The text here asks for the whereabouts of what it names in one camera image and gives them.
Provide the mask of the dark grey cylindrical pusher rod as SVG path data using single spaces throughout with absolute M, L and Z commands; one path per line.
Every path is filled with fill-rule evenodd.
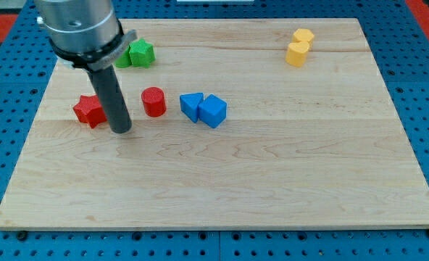
M 132 122 L 113 66 L 87 74 L 112 132 L 128 132 Z

